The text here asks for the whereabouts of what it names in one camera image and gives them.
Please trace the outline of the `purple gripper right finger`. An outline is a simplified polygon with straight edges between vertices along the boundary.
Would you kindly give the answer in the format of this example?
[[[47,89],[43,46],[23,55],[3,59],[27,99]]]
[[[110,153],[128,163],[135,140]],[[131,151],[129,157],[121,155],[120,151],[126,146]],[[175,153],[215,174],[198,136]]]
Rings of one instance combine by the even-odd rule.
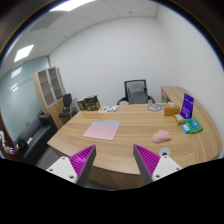
[[[145,185],[181,170],[170,155],[160,156],[137,144],[133,145],[133,155]]]

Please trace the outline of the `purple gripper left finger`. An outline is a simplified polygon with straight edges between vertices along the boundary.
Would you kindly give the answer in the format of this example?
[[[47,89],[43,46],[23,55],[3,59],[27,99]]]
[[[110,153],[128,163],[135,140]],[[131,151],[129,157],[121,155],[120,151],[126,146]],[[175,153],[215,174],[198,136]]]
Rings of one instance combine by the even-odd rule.
[[[96,146],[89,146],[78,153],[67,157],[62,156],[54,162],[47,171],[84,187],[96,157]]]

